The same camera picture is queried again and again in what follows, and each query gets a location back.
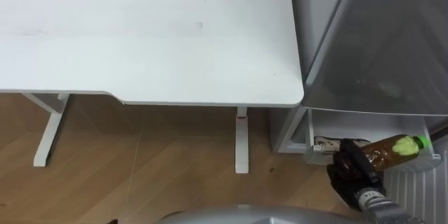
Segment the desk leg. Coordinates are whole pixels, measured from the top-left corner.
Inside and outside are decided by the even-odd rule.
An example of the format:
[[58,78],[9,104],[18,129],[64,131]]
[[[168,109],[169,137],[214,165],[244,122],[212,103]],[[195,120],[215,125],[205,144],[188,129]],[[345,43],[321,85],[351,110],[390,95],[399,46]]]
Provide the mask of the desk leg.
[[237,108],[235,128],[235,171],[238,174],[246,174],[249,173],[249,131],[246,107]]
[[43,132],[41,142],[34,156],[33,166],[45,167],[47,165],[48,155],[51,146],[55,140],[57,128],[62,119],[65,106],[69,99],[69,94],[23,94],[26,98],[32,100],[50,113],[47,127]]

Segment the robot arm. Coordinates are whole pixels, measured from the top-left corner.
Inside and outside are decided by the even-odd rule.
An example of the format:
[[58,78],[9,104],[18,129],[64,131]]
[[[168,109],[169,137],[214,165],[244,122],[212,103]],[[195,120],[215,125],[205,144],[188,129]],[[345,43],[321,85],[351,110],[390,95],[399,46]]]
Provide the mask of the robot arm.
[[385,196],[386,189],[378,173],[352,141],[341,141],[327,172],[336,193],[349,207],[363,212],[370,223],[424,224]]

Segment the desk top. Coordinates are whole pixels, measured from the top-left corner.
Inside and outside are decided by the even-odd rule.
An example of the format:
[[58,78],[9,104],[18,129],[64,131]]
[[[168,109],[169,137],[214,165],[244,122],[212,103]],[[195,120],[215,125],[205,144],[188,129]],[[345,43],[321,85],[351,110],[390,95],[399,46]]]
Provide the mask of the desk top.
[[0,92],[294,106],[291,0],[0,0]]

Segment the green bottle cap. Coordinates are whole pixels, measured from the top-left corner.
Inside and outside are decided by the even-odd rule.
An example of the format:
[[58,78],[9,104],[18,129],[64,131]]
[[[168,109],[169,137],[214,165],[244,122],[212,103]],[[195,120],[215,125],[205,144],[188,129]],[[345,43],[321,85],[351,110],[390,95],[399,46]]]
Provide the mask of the green bottle cap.
[[429,141],[429,139],[427,139],[426,136],[416,136],[415,138],[420,140],[421,144],[423,144],[423,148],[429,147],[429,143],[431,141]]

